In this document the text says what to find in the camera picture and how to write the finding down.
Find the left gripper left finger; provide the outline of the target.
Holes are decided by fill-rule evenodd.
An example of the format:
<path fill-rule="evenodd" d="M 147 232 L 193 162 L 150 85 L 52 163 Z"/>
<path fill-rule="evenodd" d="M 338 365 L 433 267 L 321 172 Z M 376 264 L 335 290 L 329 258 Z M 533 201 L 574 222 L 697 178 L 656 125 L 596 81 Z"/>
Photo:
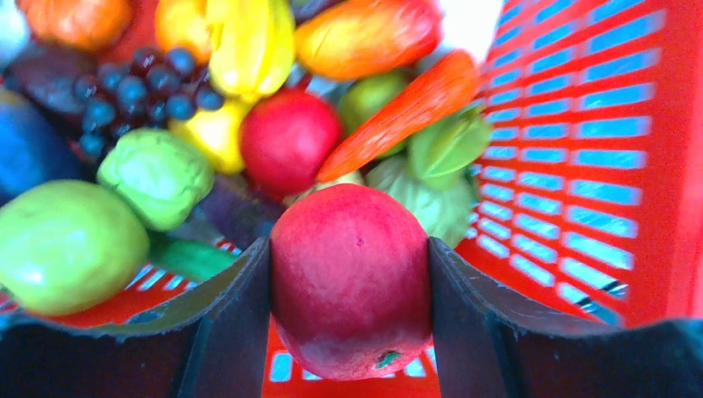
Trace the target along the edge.
<path fill-rule="evenodd" d="M 4 397 L 259 397 L 269 335 L 269 240 L 125 323 L 16 313 L 1 329 Z"/>

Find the orange red toy mango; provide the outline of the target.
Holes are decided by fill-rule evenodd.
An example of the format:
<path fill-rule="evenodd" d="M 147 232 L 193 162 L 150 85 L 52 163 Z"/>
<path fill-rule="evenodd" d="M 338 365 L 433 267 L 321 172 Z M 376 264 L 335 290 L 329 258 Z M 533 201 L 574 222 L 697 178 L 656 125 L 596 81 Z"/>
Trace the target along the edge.
<path fill-rule="evenodd" d="M 331 80 L 355 80 L 407 66 L 444 38 L 434 1 L 345 1 L 294 33 L 298 62 Z"/>

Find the white toy radish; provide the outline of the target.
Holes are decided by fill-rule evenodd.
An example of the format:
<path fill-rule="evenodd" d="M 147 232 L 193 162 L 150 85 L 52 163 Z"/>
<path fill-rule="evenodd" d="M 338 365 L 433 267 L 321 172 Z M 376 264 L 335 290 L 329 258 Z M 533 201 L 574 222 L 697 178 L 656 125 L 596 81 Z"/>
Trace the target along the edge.
<path fill-rule="evenodd" d="M 435 58 L 453 49 L 466 50 L 481 65 L 491 48 L 503 1 L 441 0 L 444 39 L 433 53 Z"/>

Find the red toy apple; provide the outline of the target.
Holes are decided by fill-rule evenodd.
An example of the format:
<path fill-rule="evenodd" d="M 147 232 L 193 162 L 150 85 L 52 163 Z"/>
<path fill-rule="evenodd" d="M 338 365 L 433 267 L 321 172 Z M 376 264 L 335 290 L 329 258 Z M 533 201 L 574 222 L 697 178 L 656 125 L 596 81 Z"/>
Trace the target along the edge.
<path fill-rule="evenodd" d="M 385 376 L 432 336 L 428 236 L 389 195 L 351 183 L 293 204 L 270 235 L 271 313 L 321 378 Z"/>

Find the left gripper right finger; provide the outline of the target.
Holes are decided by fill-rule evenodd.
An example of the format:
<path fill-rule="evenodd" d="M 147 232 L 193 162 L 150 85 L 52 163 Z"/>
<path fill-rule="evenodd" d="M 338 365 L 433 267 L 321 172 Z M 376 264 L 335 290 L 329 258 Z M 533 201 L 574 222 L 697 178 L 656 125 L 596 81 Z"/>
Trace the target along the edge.
<path fill-rule="evenodd" d="M 442 396 L 701 396 L 701 321 L 588 321 L 500 285 L 440 239 L 428 248 Z"/>

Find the red toy pomegranate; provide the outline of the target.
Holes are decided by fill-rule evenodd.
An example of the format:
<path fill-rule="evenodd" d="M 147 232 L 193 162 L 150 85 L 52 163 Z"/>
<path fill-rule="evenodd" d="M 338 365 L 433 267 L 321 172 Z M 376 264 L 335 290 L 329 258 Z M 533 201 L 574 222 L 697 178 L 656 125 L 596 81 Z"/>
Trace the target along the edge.
<path fill-rule="evenodd" d="M 286 89 L 260 101 L 240 126 L 247 173 L 267 192 L 298 194 L 316 182 L 344 138 L 334 108 L 305 90 Z"/>

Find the red plastic basket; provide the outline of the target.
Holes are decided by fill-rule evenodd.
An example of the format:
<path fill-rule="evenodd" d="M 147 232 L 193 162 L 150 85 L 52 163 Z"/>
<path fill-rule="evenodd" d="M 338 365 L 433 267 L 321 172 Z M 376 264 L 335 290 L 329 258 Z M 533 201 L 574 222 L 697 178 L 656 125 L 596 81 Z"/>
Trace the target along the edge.
<path fill-rule="evenodd" d="M 702 323 L 702 4 L 507 1 L 484 96 L 477 228 L 455 252 L 548 308 L 617 328 Z M 263 397 L 444 397 L 424 376 L 322 381 L 297 364 Z"/>

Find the green toy leaf vegetable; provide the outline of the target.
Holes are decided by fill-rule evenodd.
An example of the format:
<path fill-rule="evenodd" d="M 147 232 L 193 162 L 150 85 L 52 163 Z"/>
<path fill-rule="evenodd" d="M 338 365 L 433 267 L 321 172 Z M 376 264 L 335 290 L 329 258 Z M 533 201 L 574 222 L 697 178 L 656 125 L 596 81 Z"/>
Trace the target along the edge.
<path fill-rule="evenodd" d="M 465 238 L 478 200 L 466 173 L 491 133 L 479 106 L 451 114 L 412 134 L 405 153 L 374 166 L 366 183 L 402 204 L 427 235 L 454 248 Z"/>

